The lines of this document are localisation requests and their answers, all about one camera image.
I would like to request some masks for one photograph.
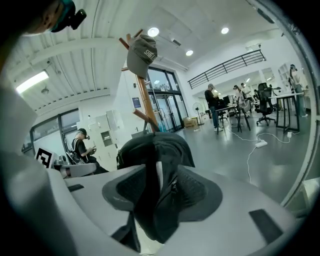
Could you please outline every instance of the white table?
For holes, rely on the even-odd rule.
[[[269,97],[269,99],[276,99],[276,104],[277,104],[278,107],[276,108],[276,125],[275,126],[277,128],[282,128],[283,129],[283,133],[285,133],[287,131],[300,132],[298,106],[297,106],[297,102],[296,102],[295,96],[299,96],[299,95],[303,95],[303,94],[304,94],[303,92],[300,92],[300,93],[288,93],[288,94],[282,94],[282,95],[278,95],[278,96]],[[289,108],[289,99],[290,98],[293,99],[293,103],[294,103],[294,107],[295,107],[297,128],[290,127],[290,124],[291,124],[290,108]],[[279,102],[281,101],[281,99],[282,99],[282,102],[283,102],[283,125],[279,125]],[[288,126],[286,126],[286,104],[285,104],[285,100],[286,100],[287,109],[288,109],[288,119],[289,119]]]

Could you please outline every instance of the wooden coat rack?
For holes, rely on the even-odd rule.
[[[142,33],[143,29],[140,29],[133,37],[136,38],[138,37],[141,33]],[[131,35],[130,34],[126,34],[126,41],[123,40],[122,38],[119,38],[119,41],[122,43],[122,45],[129,50],[129,40],[131,39]],[[127,71],[129,70],[127,67],[124,67],[121,69],[121,71]],[[144,109],[145,109],[145,114],[143,114],[142,112],[138,111],[137,109],[134,110],[133,114],[135,114],[136,116],[142,118],[143,120],[145,120],[146,122],[148,122],[149,118],[153,121],[153,123],[158,126],[157,120],[156,120],[156,116],[155,113],[152,109],[152,105],[151,105],[151,101],[150,101],[150,97],[148,94],[148,90],[146,88],[146,84],[145,84],[145,79],[135,75],[136,80],[138,82],[138,87],[139,87],[139,91],[140,91],[140,95],[142,98],[142,102],[144,105]],[[151,129],[153,132],[155,132],[155,129],[153,128],[153,126],[151,125]]]

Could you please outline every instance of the gray cap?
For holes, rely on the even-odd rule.
[[[139,77],[147,79],[148,67],[158,56],[156,41],[153,37],[141,34],[129,41],[126,57],[128,69]]]

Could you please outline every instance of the recessed ceiling light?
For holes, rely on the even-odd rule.
[[[150,37],[156,37],[159,34],[159,29],[157,27],[152,27],[148,30],[148,35]]]
[[[187,55],[187,56],[191,56],[193,53],[194,53],[194,51],[193,51],[193,50],[188,50],[188,51],[185,53],[185,55]]]
[[[19,94],[22,94],[25,90],[28,90],[30,87],[36,85],[37,83],[40,83],[41,81],[48,79],[48,73],[44,70],[40,72],[39,74],[34,75],[33,77],[29,78],[27,81],[23,82],[20,84],[17,88],[16,91]]]
[[[224,27],[222,30],[221,30],[221,33],[222,34],[226,34],[226,33],[228,33],[229,32],[229,28],[227,28],[227,27]]]

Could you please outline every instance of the floor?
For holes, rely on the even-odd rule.
[[[289,141],[287,134],[284,135],[282,129],[276,128],[274,122],[271,122],[269,126],[265,122],[257,126],[256,121],[261,114],[253,112],[250,115],[251,131],[247,128],[243,118],[241,119],[244,124],[242,133],[237,132],[236,128],[231,129],[228,121],[225,121],[224,124],[243,139],[255,140],[258,134],[270,133],[281,141]],[[270,117],[276,119],[276,114],[272,113]],[[280,117],[279,120],[282,124],[283,117]],[[268,145],[256,148],[248,162],[251,183],[278,203],[281,203],[291,189],[305,158],[311,118],[309,116],[300,117],[299,120],[300,133],[292,135],[288,144],[278,142],[276,138],[268,134],[260,136]],[[296,117],[291,116],[291,126],[296,127],[296,123]],[[208,170],[244,182],[250,181],[247,159],[257,142],[243,141],[227,129],[217,134],[211,119],[199,126],[198,130],[190,127],[177,134],[187,141],[195,167],[199,170]]]

